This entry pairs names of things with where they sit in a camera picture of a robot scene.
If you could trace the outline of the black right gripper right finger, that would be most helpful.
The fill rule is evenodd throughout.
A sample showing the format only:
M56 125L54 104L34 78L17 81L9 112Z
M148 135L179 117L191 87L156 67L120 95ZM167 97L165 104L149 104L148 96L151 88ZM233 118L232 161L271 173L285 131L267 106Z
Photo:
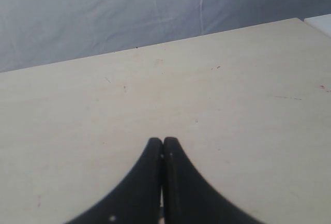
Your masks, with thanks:
M177 138L165 138L163 150L165 223L252 223L203 178Z

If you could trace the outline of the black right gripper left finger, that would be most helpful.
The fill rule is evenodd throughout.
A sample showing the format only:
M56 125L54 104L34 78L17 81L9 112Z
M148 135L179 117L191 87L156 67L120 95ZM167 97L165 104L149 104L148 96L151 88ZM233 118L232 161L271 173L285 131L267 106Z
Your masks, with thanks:
M163 144L148 140L126 177L101 201L69 223L158 223Z

